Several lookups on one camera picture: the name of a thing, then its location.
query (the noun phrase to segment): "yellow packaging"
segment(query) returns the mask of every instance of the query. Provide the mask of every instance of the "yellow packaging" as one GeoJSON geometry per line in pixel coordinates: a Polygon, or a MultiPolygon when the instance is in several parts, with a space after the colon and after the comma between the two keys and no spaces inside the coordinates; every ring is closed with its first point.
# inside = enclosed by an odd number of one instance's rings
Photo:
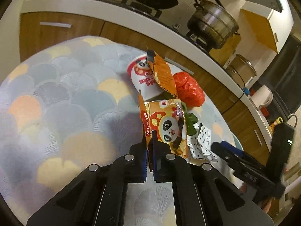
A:
{"type": "Polygon", "coordinates": [[[283,119],[281,116],[279,116],[271,125],[270,125],[270,130],[272,131],[272,133],[274,132],[274,128],[275,126],[279,125],[283,123],[283,119]]]}
{"type": "Polygon", "coordinates": [[[145,134],[157,131],[158,140],[169,144],[172,153],[187,158],[186,125],[180,99],[145,103],[145,134]]]}

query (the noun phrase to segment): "white kettle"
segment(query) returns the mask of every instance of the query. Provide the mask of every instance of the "white kettle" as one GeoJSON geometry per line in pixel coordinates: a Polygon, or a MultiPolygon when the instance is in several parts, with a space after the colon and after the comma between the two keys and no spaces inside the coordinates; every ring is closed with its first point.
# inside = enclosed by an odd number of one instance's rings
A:
{"type": "Polygon", "coordinates": [[[268,106],[273,100],[273,94],[266,85],[263,85],[259,88],[251,97],[254,105],[257,109],[268,106]]]}

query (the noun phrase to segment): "paper cup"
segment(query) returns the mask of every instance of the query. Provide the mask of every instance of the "paper cup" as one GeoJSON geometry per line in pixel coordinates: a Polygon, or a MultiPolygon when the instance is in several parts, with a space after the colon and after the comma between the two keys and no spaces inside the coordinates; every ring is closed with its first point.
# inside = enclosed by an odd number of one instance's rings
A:
{"type": "Polygon", "coordinates": [[[153,72],[146,60],[146,54],[135,58],[128,65],[127,72],[137,91],[141,90],[144,101],[164,92],[154,79],[153,72]]]}

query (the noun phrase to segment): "kitchen counter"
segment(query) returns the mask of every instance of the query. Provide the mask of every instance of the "kitchen counter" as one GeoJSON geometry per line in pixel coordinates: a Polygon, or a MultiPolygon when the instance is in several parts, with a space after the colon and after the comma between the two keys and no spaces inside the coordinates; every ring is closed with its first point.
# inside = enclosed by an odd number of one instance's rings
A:
{"type": "MultiPolygon", "coordinates": [[[[21,13],[30,12],[79,14],[102,19],[129,28],[168,46],[195,62],[219,80],[237,97],[240,97],[242,94],[240,87],[207,52],[201,50],[177,31],[166,27],[148,16],[121,6],[96,0],[25,0],[21,13]]],[[[245,95],[240,100],[249,109],[270,149],[269,144],[271,142],[271,135],[264,122],[265,119],[262,118],[260,113],[245,95]]]]}

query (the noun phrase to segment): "cabinet handle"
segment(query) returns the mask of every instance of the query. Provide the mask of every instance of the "cabinet handle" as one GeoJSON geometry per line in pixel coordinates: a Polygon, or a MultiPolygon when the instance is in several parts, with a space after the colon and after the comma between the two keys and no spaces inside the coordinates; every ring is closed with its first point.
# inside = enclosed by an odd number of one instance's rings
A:
{"type": "Polygon", "coordinates": [[[71,28],[72,26],[70,24],[54,23],[54,22],[40,22],[40,25],[57,26],[57,27],[64,27],[64,28],[71,28]]]}
{"type": "Polygon", "coordinates": [[[166,57],[165,57],[164,60],[165,60],[167,63],[171,63],[171,64],[173,64],[173,65],[179,67],[180,69],[186,71],[187,73],[189,73],[189,74],[191,74],[191,75],[194,74],[194,72],[192,72],[191,70],[187,69],[187,68],[184,67],[184,66],[181,66],[180,64],[178,64],[177,62],[175,62],[175,61],[173,61],[173,60],[171,60],[171,59],[169,59],[169,58],[166,58],[166,57]]]}
{"type": "Polygon", "coordinates": [[[256,129],[254,129],[254,132],[255,132],[256,137],[257,137],[257,139],[258,139],[258,141],[259,141],[259,143],[260,143],[260,146],[262,146],[262,142],[261,142],[261,140],[260,140],[260,138],[259,138],[259,136],[258,136],[258,133],[257,133],[256,129]]]}
{"type": "Polygon", "coordinates": [[[278,36],[277,36],[277,33],[276,33],[276,32],[274,32],[274,37],[275,37],[275,41],[276,41],[276,42],[279,42],[278,36]]]}

